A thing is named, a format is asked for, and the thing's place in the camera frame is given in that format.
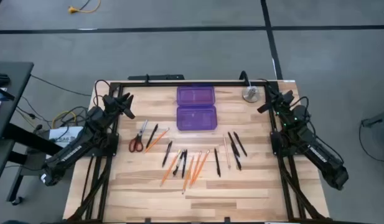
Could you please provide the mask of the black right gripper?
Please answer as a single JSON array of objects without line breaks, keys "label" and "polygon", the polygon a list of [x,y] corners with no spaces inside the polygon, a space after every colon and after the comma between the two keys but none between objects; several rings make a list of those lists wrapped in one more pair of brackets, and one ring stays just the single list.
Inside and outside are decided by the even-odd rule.
[{"label": "black right gripper", "polygon": [[294,99],[293,91],[289,90],[286,93],[277,93],[273,98],[271,90],[265,89],[265,103],[260,106],[257,111],[264,113],[273,107],[280,120],[294,120],[295,116],[290,108]]}]

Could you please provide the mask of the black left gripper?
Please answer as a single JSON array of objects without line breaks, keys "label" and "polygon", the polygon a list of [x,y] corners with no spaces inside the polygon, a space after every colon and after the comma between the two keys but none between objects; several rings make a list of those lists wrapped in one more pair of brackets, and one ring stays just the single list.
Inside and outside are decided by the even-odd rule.
[{"label": "black left gripper", "polygon": [[103,115],[105,118],[119,116],[125,114],[128,118],[134,119],[135,115],[131,111],[131,105],[133,102],[134,95],[126,93],[119,97],[113,97],[105,95],[103,97],[103,103],[105,106]]}]

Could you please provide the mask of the red-handled scissors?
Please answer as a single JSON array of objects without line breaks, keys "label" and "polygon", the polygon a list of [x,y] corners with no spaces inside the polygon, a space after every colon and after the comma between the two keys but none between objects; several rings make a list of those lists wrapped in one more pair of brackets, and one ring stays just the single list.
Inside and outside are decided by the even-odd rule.
[{"label": "red-handled scissors", "polygon": [[147,124],[148,124],[148,120],[145,120],[141,129],[138,131],[136,137],[133,138],[129,142],[129,151],[130,152],[141,152],[144,149],[144,145],[142,143],[142,136],[143,136],[143,133],[146,129]]}]

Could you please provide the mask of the clear pen with black grip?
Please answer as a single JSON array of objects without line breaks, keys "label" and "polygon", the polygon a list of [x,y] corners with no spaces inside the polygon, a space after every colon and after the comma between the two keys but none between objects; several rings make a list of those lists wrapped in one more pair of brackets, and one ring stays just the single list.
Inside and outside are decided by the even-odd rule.
[{"label": "clear pen with black grip", "polygon": [[180,166],[180,163],[182,162],[182,158],[183,158],[184,154],[185,154],[185,150],[182,150],[182,152],[181,152],[181,154],[177,160],[176,168],[174,169],[174,171],[172,173],[174,177],[176,176],[177,171],[179,170],[179,166]]},{"label": "clear pen with black grip", "polygon": [[164,167],[166,164],[168,155],[171,151],[171,147],[172,147],[172,141],[170,141],[169,144],[167,145],[166,153],[165,153],[165,156],[164,156],[163,161],[162,161],[162,167]]}]

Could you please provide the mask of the purple plastic pencil box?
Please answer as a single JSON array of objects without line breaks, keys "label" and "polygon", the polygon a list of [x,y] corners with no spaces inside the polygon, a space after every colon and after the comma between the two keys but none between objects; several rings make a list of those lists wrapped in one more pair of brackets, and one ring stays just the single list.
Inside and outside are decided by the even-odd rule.
[{"label": "purple plastic pencil box", "polygon": [[176,123],[179,131],[212,131],[217,127],[213,86],[177,88]]}]

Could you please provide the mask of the round metal stand base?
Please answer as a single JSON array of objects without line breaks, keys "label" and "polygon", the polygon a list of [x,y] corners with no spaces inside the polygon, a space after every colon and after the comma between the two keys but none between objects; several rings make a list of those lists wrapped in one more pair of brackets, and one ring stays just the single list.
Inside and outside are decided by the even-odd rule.
[{"label": "round metal stand base", "polygon": [[249,103],[255,103],[260,99],[257,86],[248,86],[242,91],[242,97]]}]

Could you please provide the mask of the black bar with clamp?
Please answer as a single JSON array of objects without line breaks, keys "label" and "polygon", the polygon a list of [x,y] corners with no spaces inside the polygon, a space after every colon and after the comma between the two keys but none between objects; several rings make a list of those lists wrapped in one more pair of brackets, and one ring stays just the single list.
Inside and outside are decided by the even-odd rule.
[{"label": "black bar with clamp", "polygon": [[144,84],[149,84],[152,81],[165,81],[165,80],[185,80],[182,74],[165,74],[165,75],[139,75],[129,76],[129,81],[142,81]]}]

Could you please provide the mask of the white paper sheet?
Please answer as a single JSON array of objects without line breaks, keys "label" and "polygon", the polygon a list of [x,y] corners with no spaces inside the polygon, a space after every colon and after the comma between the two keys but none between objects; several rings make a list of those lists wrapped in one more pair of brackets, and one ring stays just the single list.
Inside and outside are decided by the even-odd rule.
[{"label": "white paper sheet", "polygon": [[53,156],[46,157],[44,167],[72,166],[82,156],[85,128],[76,126],[51,129],[49,138],[60,149]]}]

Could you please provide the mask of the grey stand foot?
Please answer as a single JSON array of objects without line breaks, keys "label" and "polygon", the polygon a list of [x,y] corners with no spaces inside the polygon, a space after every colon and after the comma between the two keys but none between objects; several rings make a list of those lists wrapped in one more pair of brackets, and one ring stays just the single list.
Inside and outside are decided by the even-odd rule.
[{"label": "grey stand foot", "polygon": [[368,119],[363,119],[361,125],[366,128],[371,128],[374,124],[383,123],[384,125],[384,111]]}]

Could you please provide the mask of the black desk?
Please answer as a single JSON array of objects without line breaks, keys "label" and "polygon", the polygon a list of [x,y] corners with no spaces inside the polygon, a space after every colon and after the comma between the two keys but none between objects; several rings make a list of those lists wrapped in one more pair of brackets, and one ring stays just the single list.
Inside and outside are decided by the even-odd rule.
[{"label": "black desk", "polygon": [[14,96],[13,101],[4,101],[0,104],[0,139],[15,112],[33,67],[32,62],[0,62],[0,73],[10,79],[7,92]]}]

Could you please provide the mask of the black aluminium table frame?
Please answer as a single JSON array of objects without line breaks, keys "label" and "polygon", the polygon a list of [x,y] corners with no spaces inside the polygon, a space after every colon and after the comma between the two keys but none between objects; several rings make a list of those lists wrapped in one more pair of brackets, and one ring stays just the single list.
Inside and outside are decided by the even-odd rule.
[{"label": "black aluminium table frame", "polygon": [[[248,103],[242,98],[242,81],[209,81],[215,89],[217,127],[212,131],[179,131],[176,123],[177,88],[179,81],[122,82],[119,88],[134,95],[132,111],[135,119],[122,117],[116,132],[118,150],[110,160],[108,180],[98,191],[87,217],[100,218],[105,223],[143,222],[233,222],[286,221],[299,216],[300,204],[293,193],[285,195],[278,161],[273,154],[270,132],[279,126],[271,113],[257,111],[265,103],[265,87],[256,81],[260,99]],[[142,136],[144,149],[130,152],[129,142],[136,137],[145,120],[148,124]],[[155,127],[151,143],[167,128],[170,130],[148,152],[146,144]],[[245,148],[246,157],[233,132]],[[237,169],[228,132],[240,153],[241,170]],[[228,169],[223,134],[227,140],[231,169]],[[167,145],[172,141],[166,164],[162,161]],[[221,177],[217,175],[214,148],[217,149]],[[182,162],[176,176],[173,166],[163,186],[159,186],[177,151],[187,149],[185,176],[194,156],[191,177],[200,151],[202,162],[210,150],[196,182],[182,195],[184,178]]]}]

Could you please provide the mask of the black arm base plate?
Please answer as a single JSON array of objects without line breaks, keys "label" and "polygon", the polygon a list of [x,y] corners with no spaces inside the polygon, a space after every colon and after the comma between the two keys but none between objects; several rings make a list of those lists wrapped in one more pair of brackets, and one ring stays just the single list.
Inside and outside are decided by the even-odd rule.
[{"label": "black arm base plate", "polygon": [[86,154],[85,157],[101,157],[101,156],[113,156],[117,152],[119,143],[119,134],[105,133],[101,138],[97,140],[95,144]]},{"label": "black arm base plate", "polygon": [[302,154],[301,143],[292,139],[283,131],[270,132],[273,154],[277,156],[293,156]]}]

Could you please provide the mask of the black curved bracket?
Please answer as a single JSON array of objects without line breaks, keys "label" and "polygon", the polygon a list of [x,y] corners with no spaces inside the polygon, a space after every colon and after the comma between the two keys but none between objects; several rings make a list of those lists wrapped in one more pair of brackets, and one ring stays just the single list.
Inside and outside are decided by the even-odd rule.
[{"label": "black curved bracket", "polygon": [[240,73],[239,80],[242,80],[245,86],[251,86],[248,75],[244,70]]}]

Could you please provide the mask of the black desk leg frame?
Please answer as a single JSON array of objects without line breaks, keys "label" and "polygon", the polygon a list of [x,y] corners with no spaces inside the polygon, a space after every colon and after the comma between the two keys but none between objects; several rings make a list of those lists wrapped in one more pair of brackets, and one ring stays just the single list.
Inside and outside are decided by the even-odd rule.
[{"label": "black desk leg frame", "polygon": [[0,139],[0,178],[8,162],[17,167],[15,180],[9,189],[6,201],[12,202],[18,196],[18,190],[25,176],[38,176],[46,155],[54,155],[60,147],[47,139],[49,135],[28,132],[9,123]]}]

